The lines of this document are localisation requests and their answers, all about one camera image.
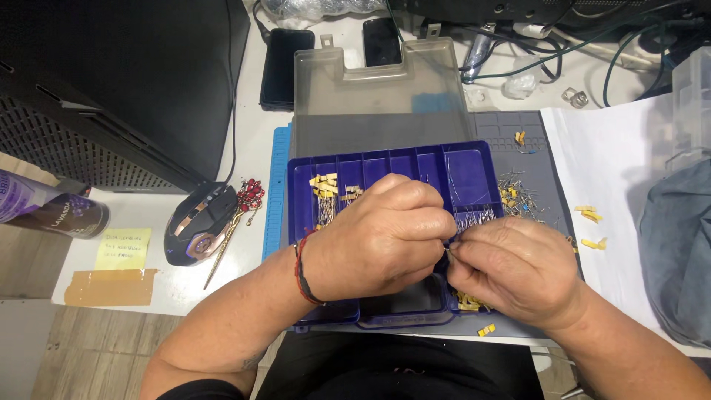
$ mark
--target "blue cloth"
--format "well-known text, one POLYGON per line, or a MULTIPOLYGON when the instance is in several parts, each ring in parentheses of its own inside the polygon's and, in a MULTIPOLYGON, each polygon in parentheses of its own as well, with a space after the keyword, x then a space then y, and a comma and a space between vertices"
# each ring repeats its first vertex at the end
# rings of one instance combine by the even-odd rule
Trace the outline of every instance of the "blue cloth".
POLYGON ((662 328, 711 349, 711 160, 649 191, 639 233, 644 285, 662 328))

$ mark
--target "plastic bag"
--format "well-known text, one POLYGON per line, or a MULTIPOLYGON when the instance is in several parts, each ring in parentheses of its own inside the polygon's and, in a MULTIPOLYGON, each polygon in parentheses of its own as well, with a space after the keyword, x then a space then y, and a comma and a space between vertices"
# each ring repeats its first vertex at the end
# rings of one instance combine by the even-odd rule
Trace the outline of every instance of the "plastic bag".
POLYGON ((287 29, 306 28, 327 15, 387 10, 385 0, 262 0, 262 5, 287 29))
MULTIPOLYGON (((539 60, 538 56, 518 56, 513 61, 513 70, 520 70, 539 60)), ((540 64, 516 75, 508 76, 503 84, 503 95, 512 99, 525 99, 533 93, 541 79, 543 79, 543 70, 540 64)))

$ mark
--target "black smartphone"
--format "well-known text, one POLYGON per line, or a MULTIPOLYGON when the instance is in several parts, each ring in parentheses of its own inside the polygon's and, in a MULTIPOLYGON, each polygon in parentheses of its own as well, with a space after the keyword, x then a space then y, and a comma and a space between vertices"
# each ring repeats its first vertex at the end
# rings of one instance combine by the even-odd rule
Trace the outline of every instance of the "black smartphone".
POLYGON ((294 53, 314 48, 311 31, 272 29, 262 74, 260 105, 265 110, 294 109, 294 53))
POLYGON ((363 22, 363 46, 366 67, 402 62, 397 26, 392 18, 378 18, 363 22))

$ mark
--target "gaming mouse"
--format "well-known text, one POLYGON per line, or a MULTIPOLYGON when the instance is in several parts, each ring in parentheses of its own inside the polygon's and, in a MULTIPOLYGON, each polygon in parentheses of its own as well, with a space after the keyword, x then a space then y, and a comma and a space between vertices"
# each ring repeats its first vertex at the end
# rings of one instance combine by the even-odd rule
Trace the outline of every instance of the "gaming mouse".
POLYGON ((193 265, 225 240, 237 209, 237 194, 225 182, 198 186, 178 205, 166 226, 163 247, 171 265, 193 265))

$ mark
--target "computer case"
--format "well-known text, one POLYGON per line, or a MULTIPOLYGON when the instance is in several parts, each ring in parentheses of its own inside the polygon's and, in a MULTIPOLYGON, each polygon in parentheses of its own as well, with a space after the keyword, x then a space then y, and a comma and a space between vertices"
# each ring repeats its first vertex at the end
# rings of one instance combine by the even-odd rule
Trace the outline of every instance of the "computer case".
POLYGON ((110 191, 214 181, 249 25, 241 0, 2 2, 0 152, 110 191))

